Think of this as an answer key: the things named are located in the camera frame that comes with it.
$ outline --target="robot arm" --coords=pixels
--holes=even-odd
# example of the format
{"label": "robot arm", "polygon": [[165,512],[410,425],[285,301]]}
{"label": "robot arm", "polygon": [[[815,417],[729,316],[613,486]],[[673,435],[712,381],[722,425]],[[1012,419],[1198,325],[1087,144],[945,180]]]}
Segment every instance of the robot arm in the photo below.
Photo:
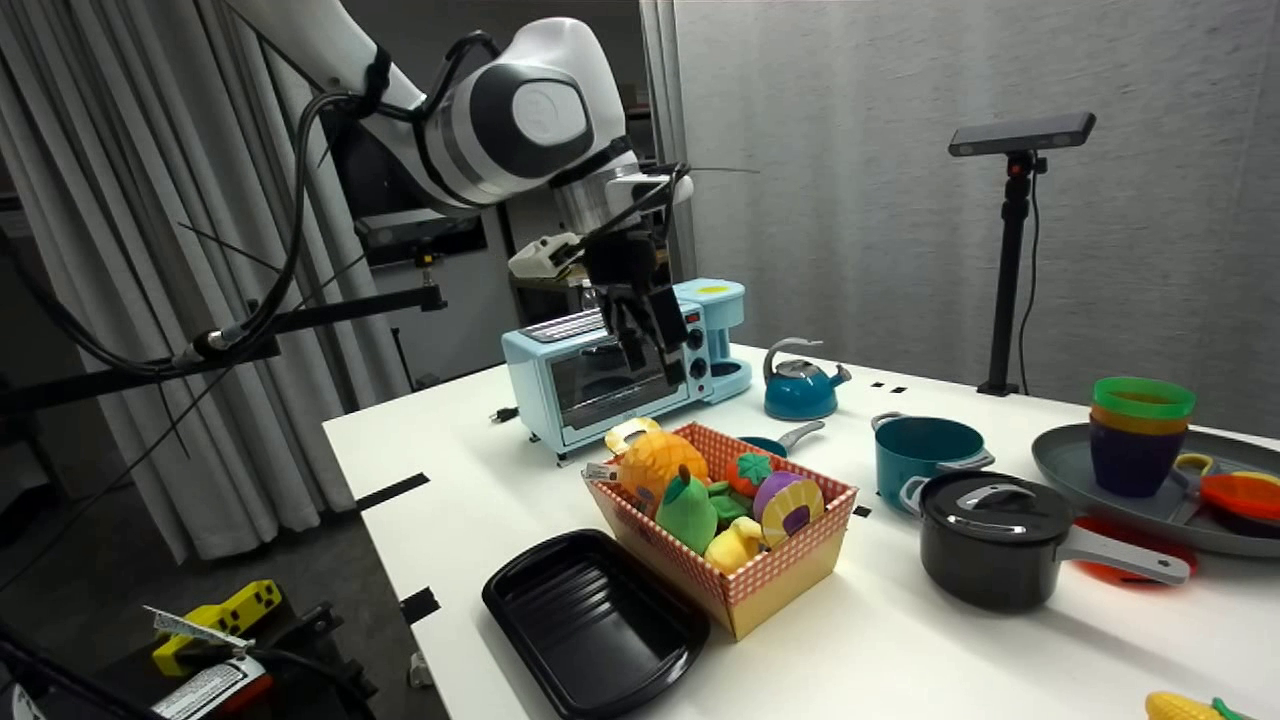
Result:
{"label": "robot arm", "polygon": [[[318,87],[363,96],[386,52],[340,0],[232,0]],[[555,188],[581,240],[607,332],[639,359],[639,340],[678,359],[685,325],[655,249],[636,240],[636,201],[685,201],[687,176],[652,174],[629,151],[626,106],[594,29],[570,15],[526,24],[514,43],[427,101],[389,63],[379,114],[361,120],[438,214],[473,214]]]}

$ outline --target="cable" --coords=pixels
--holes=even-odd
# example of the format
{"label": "cable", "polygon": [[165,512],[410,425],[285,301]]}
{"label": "cable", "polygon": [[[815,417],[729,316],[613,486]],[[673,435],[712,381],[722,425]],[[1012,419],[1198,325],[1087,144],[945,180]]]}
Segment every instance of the cable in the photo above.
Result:
{"label": "cable", "polygon": [[378,114],[379,114],[379,116],[393,116],[393,120],[410,120],[410,123],[432,120],[438,108],[445,106],[445,91],[456,84],[456,72],[463,68],[467,52],[476,52],[476,47],[481,47],[490,61],[502,56],[502,47],[476,29],[476,31],[467,31],[467,38],[459,38],[459,41],[447,43],[447,52],[445,52],[447,63],[441,68],[441,78],[438,78],[438,84],[432,84],[432,96],[427,96],[420,108],[379,106]]}
{"label": "cable", "polygon": [[329,106],[340,106],[347,96],[340,91],[325,91],[325,96],[314,96],[308,108],[300,114],[300,123],[293,131],[293,217],[290,217],[290,257],[276,271],[276,284],[269,289],[269,297],[261,301],[261,308],[232,332],[219,332],[219,337],[235,337],[229,347],[216,347],[216,356],[229,356],[229,359],[240,359],[248,351],[255,351],[266,340],[269,340],[269,328],[293,289],[293,277],[297,277],[297,266],[305,257],[305,208],[308,208],[308,188],[314,188],[314,174],[308,174],[308,136],[314,136],[314,123],[319,120],[319,114]]}
{"label": "cable", "polygon": [[280,269],[269,266],[266,257],[252,257],[248,249],[235,249],[235,245],[229,245],[229,240],[219,240],[219,235],[214,235],[214,231],[204,231],[204,227],[197,227],[197,225],[178,220],[178,227],[184,227],[184,231],[191,231],[197,240],[216,245],[216,249],[224,249],[224,254],[232,254],[232,257],[246,257],[246,259],[255,266],[255,269],[280,271]]}
{"label": "cable", "polygon": [[632,220],[632,217],[644,214],[644,208],[660,208],[660,204],[666,204],[666,214],[673,214],[673,204],[678,204],[678,186],[680,186],[685,176],[687,176],[687,169],[685,169],[685,166],[673,166],[673,176],[668,176],[666,186],[648,188],[636,204],[629,204],[626,214],[616,214],[613,220],[604,220],[602,227],[594,227],[587,235],[581,235],[581,249],[587,249],[594,240],[616,231],[626,220]]}
{"label": "cable", "polygon": [[1019,325],[1018,325],[1018,369],[1019,369],[1025,397],[1033,397],[1033,381],[1030,381],[1030,325],[1033,325],[1035,297],[1041,297],[1041,198],[1035,198],[1035,169],[1030,174],[1030,198],[1033,198],[1033,220],[1035,220],[1035,231],[1033,231],[1033,289],[1030,289],[1025,316],[1019,316]]}
{"label": "cable", "polygon": [[[329,284],[338,284],[340,277],[347,277],[361,259],[363,259],[363,254],[352,257],[346,269],[338,269],[325,284],[318,284],[318,294],[305,297],[297,308],[314,306]],[[135,459],[130,459],[126,473],[113,477],[113,486],[103,486],[99,494],[81,495],[77,509],[69,512],[69,522],[63,522],[17,571],[8,571],[8,576],[0,579],[0,596],[3,596],[12,586],[20,586],[20,579],[74,531],[74,526],[77,526],[77,516],[81,516],[85,509],[93,509],[93,506],[103,502],[103,495],[118,495],[118,494],[132,490],[130,477],[132,477],[145,459],[158,455],[158,447],[204,405],[204,397],[208,397],[232,369],[235,369],[235,365],[219,369],[219,374],[178,411],[178,419],[172,419]]]}
{"label": "cable", "polygon": [[17,279],[30,289],[30,297],[42,306],[42,313],[77,343],[85,347],[87,356],[97,356],[99,365],[108,369],[120,369],[120,374],[135,374],[135,376],[165,376],[170,365],[158,365],[158,359],[130,359],[120,351],[113,351],[103,340],[97,340],[17,257],[17,245],[12,235],[3,235],[0,227],[0,257],[8,257]]}

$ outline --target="gray curtain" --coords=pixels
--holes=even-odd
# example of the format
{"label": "gray curtain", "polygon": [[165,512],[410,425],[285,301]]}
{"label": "gray curtain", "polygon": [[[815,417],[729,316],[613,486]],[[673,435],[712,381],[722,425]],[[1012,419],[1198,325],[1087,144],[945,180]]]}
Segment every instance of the gray curtain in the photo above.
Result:
{"label": "gray curtain", "polygon": [[[276,271],[184,225],[285,266],[290,131],[314,87],[219,0],[3,0],[0,47],[0,151],[62,301],[130,356],[240,320]],[[305,249],[285,308],[378,294],[363,266],[340,271],[361,240],[331,166]],[[103,397],[120,455],[208,386],[132,473],[178,559],[235,555],[352,509],[319,419],[406,391],[379,320],[293,332],[276,359]]]}
{"label": "gray curtain", "polygon": [[[655,161],[687,166],[687,131],[685,131],[685,79],[680,79],[680,4],[678,0],[639,0],[639,31],[644,31],[644,72],[648,72],[648,108],[655,130]],[[697,277],[697,259],[685,259],[692,249],[692,208],[680,204],[673,217],[673,271]]]}
{"label": "gray curtain", "polygon": [[985,381],[1004,161],[948,136],[1096,114],[1041,180],[1033,391],[1173,376],[1201,419],[1280,432],[1276,0],[652,4],[692,169],[739,169],[697,174],[685,259],[747,279],[744,340]]}

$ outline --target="black tray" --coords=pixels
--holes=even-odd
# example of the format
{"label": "black tray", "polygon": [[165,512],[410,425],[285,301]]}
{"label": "black tray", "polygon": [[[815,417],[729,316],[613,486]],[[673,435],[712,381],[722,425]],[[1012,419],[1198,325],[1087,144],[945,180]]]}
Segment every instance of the black tray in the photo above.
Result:
{"label": "black tray", "polygon": [[621,715],[685,682],[709,618],[604,531],[508,559],[485,606],[559,715]]}
{"label": "black tray", "polygon": [[[1201,551],[1280,559],[1280,537],[1246,531],[1217,522],[1214,512],[1201,512],[1201,506],[1186,495],[1181,486],[1173,481],[1164,481],[1162,494],[1148,502],[1112,495],[1096,490],[1087,432],[1093,432],[1087,425],[1069,425],[1035,435],[1033,446],[1043,481],[1069,494],[1077,506],[1104,516],[1124,516],[1154,537],[1168,537]],[[1229,473],[1233,469],[1280,473],[1280,452],[1239,446],[1229,435],[1190,432],[1186,452],[1206,452]]]}

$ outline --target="blue cup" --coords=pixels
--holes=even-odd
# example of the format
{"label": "blue cup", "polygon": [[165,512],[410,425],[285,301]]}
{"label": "blue cup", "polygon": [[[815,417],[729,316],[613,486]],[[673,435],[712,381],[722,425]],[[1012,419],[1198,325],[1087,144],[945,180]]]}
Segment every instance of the blue cup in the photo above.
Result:
{"label": "blue cup", "polygon": [[921,512],[921,495],[937,477],[988,469],[995,459],[985,435],[958,419],[883,411],[871,429],[876,495],[899,512]]}
{"label": "blue cup", "polygon": [[1112,495],[1155,495],[1190,432],[1139,435],[1093,419],[1093,477]]}

